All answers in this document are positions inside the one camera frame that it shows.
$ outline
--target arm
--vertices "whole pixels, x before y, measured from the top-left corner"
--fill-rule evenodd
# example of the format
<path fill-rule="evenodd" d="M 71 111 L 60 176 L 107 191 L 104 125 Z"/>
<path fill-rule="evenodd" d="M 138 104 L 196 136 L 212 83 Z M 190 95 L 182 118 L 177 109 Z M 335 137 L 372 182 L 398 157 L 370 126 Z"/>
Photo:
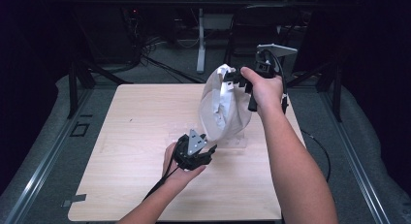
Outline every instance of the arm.
<path fill-rule="evenodd" d="M 175 148 L 175 144 L 171 144 L 167 147 L 164 163 L 163 174 L 166 171 L 170 159 Z M 173 160 L 170 172 L 177 168 L 175 161 Z M 196 176 L 198 176 L 206 166 L 202 165 L 193 171 L 187 171 L 178 168 L 170 177 L 168 177 L 165 183 L 158 188 L 154 193 L 147 197 L 141 204 L 131 210 L 127 215 L 118 221 L 118 224 L 125 223 L 155 223 L 164 211 L 166 206 L 173 200 L 173 198 L 180 193 L 185 186 Z"/>
<path fill-rule="evenodd" d="M 327 182 L 281 110 L 282 78 L 263 79 L 248 68 L 262 119 L 272 182 L 287 223 L 337 223 Z"/>

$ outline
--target cable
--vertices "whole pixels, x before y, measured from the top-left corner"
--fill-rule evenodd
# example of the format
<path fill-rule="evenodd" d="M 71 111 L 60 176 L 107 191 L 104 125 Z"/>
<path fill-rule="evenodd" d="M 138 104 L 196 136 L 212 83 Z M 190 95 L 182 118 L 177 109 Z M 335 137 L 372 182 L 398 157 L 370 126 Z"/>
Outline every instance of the cable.
<path fill-rule="evenodd" d="M 304 134 L 308 135 L 308 137 L 310 137 L 312 140 L 314 140 L 315 143 L 317 143 L 318 146 L 320 146 L 320 148 L 323 150 L 323 152 L 326 154 L 327 157 L 327 162 L 329 165 L 329 171 L 327 172 L 327 176 L 326 176 L 326 181 L 329 182 L 330 179 L 330 175 L 332 173 L 332 162 L 330 160 L 330 156 L 327 153 L 327 150 L 324 148 L 324 146 L 322 144 L 320 144 L 320 142 L 314 138 L 314 136 L 312 136 L 311 134 L 307 133 L 306 131 L 304 131 L 303 129 L 300 129 Z"/>
<path fill-rule="evenodd" d="M 287 110 L 287 107 L 288 107 L 287 80 L 285 78 L 284 70 L 282 69 L 281 63 L 279 62 L 278 58 L 270 50 L 268 50 L 268 52 L 271 53 L 272 57 L 274 58 L 275 63 L 278 65 L 278 72 L 280 73 L 280 77 L 282 78 L 283 97 L 281 101 L 281 108 L 285 114 L 285 111 Z"/>
<path fill-rule="evenodd" d="M 190 81 L 192 81 L 192 82 L 194 82 L 194 83 L 204 83 L 205 81 L 203 80 L 203 79 L 201 79 L 201 78 L 199 78 L 199 77 L 195 77 L 195 76 L 191 76 L 191 75 L 189 75 L 189 74 L 186 74 L 186 73 L 183 73 L 183 72 L 181 72 L 181 71 L 178 71 L 177 69 L 174 69 L 174 68 L 172 68 L 172 67 L 170 67 L 170 66 L 168 66 L 168 65 L 166 65 L 166 64 L 164 64 L 164 63 L 161 63 L 161 62 L 159 62 L 159 61 L 156 61 L 156 60 L 154 60 L 154 59 L 152 59 L 152 58 L 150 58 L 150 57 L 148 57 L 148 56 L 146 56 L 146 55 L 142 55 L 142 58 L 144 58 L 145 60 L 147 60 L 147 62 L 148 63 L 150 63 L 151 65 L 154 65 L 154 66 L 157 66 L 157 67 L 159 67 L 159 68 L 162 68 L 162 69 L 164 69 L 165 71 L 167 71 L 167 72 L 173 72 L 173 73 L 175 73 L 175 74 L 177 74 L 177 75 L 179 75 L 179 76 L 181 76 L 181 77 L 183 77 L 183 78 L 185 78 L 185 79 L 187 79 L 187 80 L 190 80 Z"/>
<path fill-rule="evenodd" d="M 142 199 L 143 201 L 144 201 L 147 197 L 149 197 L 151 194 L 153 194 L 155 191 L 157 191 L 157 189 L 158 189 L 159 187 L 161 187 L 161 185 L 163 185 L 163 184 L 166 182 L 166 179 L 167 179 L 168 177 L 170 177 L 170 176 L 178 169 L 178 167 L 176 167 L 176 168 L 169 174 L 170 168 L 172 167 L 172 163 L 173 163 L 173 160 L 174 160 L 175 149 L 176 149 L 176 147 L 175 147 L 174 150 L 173 150 L 173 154 L 172 154 L 172 157 L 170 158 L 169 166 L 167 167 L 167 170 L 164 172 L 164 175 L 160 178 L 160 180 L 158 180 L 158 182 L 154 185 L 154 187 L 151 188 L 151 190 L 147 193 L 147 195 L 145 195 L 144 199 Z"/>

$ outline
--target wrist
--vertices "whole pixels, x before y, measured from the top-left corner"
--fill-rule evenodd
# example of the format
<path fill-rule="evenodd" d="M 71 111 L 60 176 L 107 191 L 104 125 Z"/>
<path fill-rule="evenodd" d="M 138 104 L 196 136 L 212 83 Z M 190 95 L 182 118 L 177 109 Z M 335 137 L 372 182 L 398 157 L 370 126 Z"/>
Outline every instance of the wrist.
<path fill-rule="evenodd" d="M 269 105 L 261 106 L 259 108 L 259 115 L 262 119 L 266 119 L 270 116 L 277 116 L 280 114 L 284 114 L 281 107 L 281 102 L 273 102 Z"/>

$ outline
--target finger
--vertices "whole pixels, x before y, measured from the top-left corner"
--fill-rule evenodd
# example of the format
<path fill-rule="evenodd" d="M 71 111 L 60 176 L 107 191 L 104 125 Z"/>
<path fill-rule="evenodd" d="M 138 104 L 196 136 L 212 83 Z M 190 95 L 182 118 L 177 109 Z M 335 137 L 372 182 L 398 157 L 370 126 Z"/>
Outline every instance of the finger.
<path fill-rule="evenodd" d="M 257 81 L 261 79 L 261 77 L 257 73 L 255 73 L 248 67 L 242 67 L 240 69 L 240 72 L 246 79 L 251 81 L 251 83 L 253 84 L 257 83 Z"/>

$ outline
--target light wooden tabletop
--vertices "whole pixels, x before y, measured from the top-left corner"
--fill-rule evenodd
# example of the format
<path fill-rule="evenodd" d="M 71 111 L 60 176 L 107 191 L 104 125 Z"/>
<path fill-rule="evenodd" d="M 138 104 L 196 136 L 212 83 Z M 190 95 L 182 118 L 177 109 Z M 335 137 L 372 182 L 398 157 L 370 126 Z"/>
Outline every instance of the light wooden tabletop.
<path fill-rule="evenodd" d="M 159 180 L 175 131 L 203 130 L 198 108 L 203 84 L 120 85 L 94 146 L 72 221 L 115 221 L 137 206 Z M 287 117 L 302 140 L 290 105 Z M 168 205 L 159 220 L 271 220 L 281 210 L 272 186 L 264 130 L 253 113 L 246 148 L 218 148 L 205 171 Z"/>

